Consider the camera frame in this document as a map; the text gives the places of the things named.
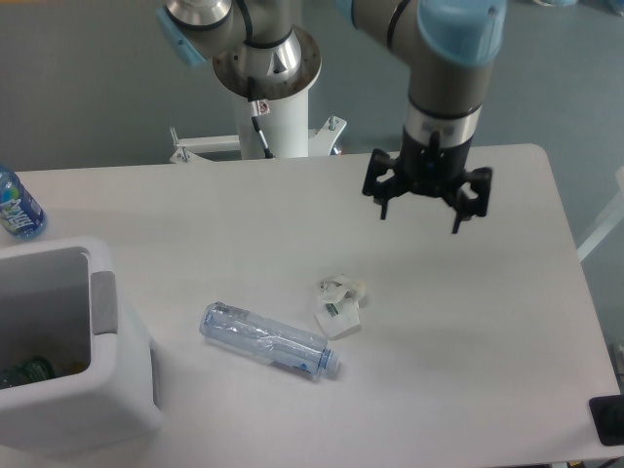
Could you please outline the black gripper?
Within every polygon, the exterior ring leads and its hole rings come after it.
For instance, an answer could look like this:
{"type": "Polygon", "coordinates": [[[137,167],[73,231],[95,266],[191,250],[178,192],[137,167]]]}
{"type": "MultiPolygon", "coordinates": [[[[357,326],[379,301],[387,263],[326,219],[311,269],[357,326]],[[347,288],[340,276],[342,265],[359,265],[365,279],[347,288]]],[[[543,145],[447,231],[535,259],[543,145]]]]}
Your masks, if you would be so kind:
{"type": "Polygon", "coordinates": [[[403,130],[398,158],[375,148],[370,156],[362,193],[380,206],[380,218],[387,217],[389,202],[406,192],[423,196],[443,196],[455,210],[452,234],[473,216],[485,217],[492,182],[492,168],[465,171],[472,139],[458,146],[423,144],[403,130]]]}

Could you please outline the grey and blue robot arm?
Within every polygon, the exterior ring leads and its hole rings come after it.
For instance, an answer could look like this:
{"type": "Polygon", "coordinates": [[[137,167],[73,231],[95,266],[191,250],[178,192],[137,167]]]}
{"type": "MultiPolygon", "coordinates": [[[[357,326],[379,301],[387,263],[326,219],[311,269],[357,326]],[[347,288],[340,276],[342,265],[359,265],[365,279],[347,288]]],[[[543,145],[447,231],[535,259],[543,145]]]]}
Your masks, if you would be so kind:
{"type": "Polygon", "coordinates": [[[363,192],[381,208],[439,198],[457,222],[485,216],[489,168],[465,163],[501,47],[503,1],[163,1],[162,33],[190,66],[207,64],[233,97],[247,159],[312,152],[307,98],[325,59],[385,51],[409,69],[397,156],[375,149],[363,192]]]}

